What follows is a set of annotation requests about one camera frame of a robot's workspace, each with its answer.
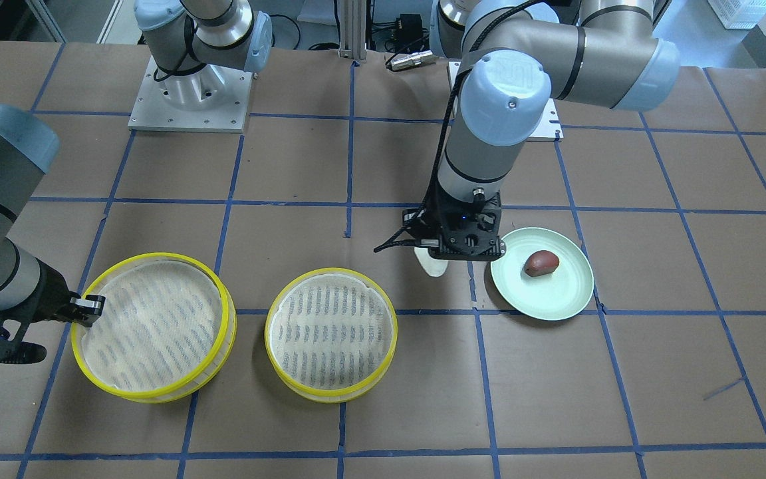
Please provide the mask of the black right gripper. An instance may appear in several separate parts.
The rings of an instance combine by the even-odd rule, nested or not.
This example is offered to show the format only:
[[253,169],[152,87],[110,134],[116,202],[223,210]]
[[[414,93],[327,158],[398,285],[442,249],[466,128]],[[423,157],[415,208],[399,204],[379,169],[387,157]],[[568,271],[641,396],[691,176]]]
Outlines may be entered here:
[[60,273],[41,269],[39,284],[27,299],[0,311],[0,363],[27,365],[45,360],[44,346],[23,340],[30,325],[60,321],[89,328],[102,315],[104,303],[104,296],[80,297],[68,289]]

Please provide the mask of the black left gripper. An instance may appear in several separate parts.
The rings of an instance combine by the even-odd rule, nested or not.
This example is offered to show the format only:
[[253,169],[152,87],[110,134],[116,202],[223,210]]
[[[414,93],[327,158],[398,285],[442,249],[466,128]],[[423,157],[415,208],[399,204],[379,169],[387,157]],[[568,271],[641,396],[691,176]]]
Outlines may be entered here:
[[462,202],[436,189],[425,208],[402,212],[402,225],[414,245],[428,248],[435,259],[495,261],[507,252],[499,237],[501,194],[478,194]]

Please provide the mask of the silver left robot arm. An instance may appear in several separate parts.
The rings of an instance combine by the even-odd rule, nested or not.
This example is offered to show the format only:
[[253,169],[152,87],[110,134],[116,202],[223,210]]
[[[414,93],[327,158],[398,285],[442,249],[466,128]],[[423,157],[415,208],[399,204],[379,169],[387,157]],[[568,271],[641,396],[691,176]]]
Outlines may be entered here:
[[443,260],[493,261],[501,186],[550,100],[650,111],[671,93],[680,55],[653,34],[654,1],[582,1],[562,23],[543,1],[435,1],[432,52],[459,61],[428,189],[380,246]]

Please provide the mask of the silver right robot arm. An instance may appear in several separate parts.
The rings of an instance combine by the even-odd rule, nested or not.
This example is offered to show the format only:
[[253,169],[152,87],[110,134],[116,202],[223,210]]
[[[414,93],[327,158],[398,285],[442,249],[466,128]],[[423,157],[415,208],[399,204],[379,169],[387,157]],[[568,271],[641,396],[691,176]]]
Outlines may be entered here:
[[45,360],[44,346],[24,340],[32,324],[60,321],[91,327],[106,303],[104,296],[71,291],[58,271],[8,236],[59,148],[48,124],[19,107],[0,104],[0,363]]

